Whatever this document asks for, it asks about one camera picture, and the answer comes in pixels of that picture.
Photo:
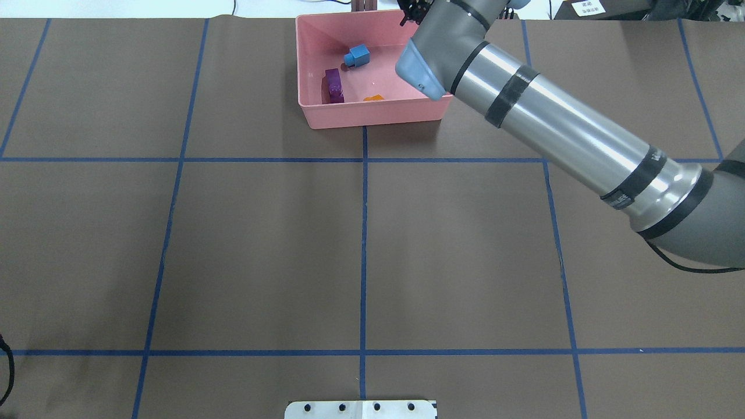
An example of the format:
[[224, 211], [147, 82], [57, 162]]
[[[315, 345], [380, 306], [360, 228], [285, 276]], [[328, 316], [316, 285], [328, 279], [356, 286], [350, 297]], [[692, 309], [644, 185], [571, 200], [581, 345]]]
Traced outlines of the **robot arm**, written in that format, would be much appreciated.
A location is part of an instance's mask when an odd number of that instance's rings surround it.
[[743, 269], [743, 144], [713, 170], [665, 152], [486, 40], [522, 1], [399, 1], [417, 31], [395, 71], [426, 97], [452, 94], [625, 213], [662, 259]]

